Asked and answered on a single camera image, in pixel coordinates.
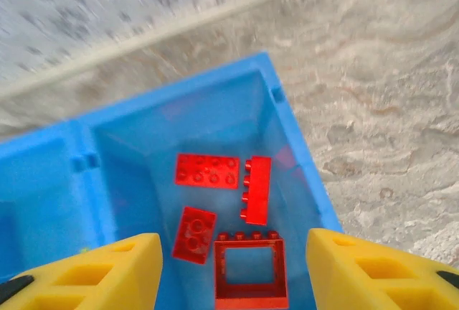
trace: marble floor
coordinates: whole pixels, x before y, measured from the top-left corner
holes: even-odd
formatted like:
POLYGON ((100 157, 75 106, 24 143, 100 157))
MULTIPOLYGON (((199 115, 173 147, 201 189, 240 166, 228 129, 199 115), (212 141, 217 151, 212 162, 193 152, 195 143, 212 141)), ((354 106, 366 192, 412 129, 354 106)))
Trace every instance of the marble floor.
POLYGON ((459 267, 459 0, 273 0, 0 103, 0 135, 267 50, 344 230, 459 267))

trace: red lego brick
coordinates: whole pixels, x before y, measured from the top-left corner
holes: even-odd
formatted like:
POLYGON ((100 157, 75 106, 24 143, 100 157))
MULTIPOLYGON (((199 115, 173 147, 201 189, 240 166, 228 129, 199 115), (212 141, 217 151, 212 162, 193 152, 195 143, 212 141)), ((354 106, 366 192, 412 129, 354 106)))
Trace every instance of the red lego brick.
POLYGON ((172 256, 204 265, 212 242, 216 220, 215 213, 185 207, 172 256))
POLYGON ((270 193, 271 158, 254 156, 245 162, 250 175, 244 176, 248 191, 242 195, 247 208, 241 210, 240 217, 247 224, 266 225, 268 223, 268 200, 270 193))
POLYGON ((239 158, 179 154, 175 183, 181 186, 236 189, 239 158))
POLYGON ((220 233, 214 242, 215 255, 215 309, 288 309, 288 287, 285 272, 284 240, 276 231, 264 238, 253 232, 246 238, 242 232, 230 238, 220 233), (272 248, 274 281, 259 284, 227 283, 226 249, 272 248))

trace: blue plastic bin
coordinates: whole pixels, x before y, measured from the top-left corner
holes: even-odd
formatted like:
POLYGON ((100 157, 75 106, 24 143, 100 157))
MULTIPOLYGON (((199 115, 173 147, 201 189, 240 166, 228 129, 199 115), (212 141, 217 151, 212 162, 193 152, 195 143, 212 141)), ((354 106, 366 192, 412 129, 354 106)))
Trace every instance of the blue plastic bin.
MULTIPOLYGON (((0 277, 157 232, 164 269, 155 309, 213 309, 212 251, 204 266, 171 258, 187 205, 217 213, 215 235, 277 230, 285 240, 290 308, 315 308, 307 232, 341 227, 265 53, 25 136, 0 146, 0 156, 8 171, 1 177, 15 176, 0 186, 0 277), (241 168, 253 155, 271 156, 268 226, 239 218, 242 177, 238 190, 175 185, 181 152, 238 156, 241 168)), ((234 250, 228 279, 272 280, 271 260, 263 249, 234 250)))

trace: beige floor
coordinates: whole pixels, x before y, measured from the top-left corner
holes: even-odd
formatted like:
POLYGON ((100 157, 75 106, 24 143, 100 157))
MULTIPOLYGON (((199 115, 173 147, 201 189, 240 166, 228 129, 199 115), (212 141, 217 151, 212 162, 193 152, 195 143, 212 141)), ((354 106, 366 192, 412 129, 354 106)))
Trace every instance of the beige floor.
POLYGON ((459 266, 459 0, 273 0, 0 104, 10 138, 268 50, 349 234, 459 266))

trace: red duplo brick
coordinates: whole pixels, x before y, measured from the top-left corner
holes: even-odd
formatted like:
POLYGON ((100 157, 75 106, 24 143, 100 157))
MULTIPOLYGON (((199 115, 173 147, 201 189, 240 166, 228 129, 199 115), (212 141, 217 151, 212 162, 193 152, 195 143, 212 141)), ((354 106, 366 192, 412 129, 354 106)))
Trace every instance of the red duplo brick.
POLYGON ((212 243, 216 220, 215 213, 185 207, 172 256, 204 265, 212 243))
POLYGON ((181 186, 236 189, 239 165, 237 157, 179 154, 175 183, 181 186))
POLYGON ((276 231, 264 238, 253 232, 246 238, 242 232, 231 238, 223 232, 214 242, 215 309, 288 309, 288 287, 285 273, 284 241, 276 231), (232 284, 227 282, 226 249, 272 248, 274 281, 259 284, 232 284))
POLYGON ((241 210, 240 217, 247 224, 267 225, 271 158, 254 156, 245 162, 245 169, 250 173, 244 176, 248 191, 242 195, 247 208, 241 210))

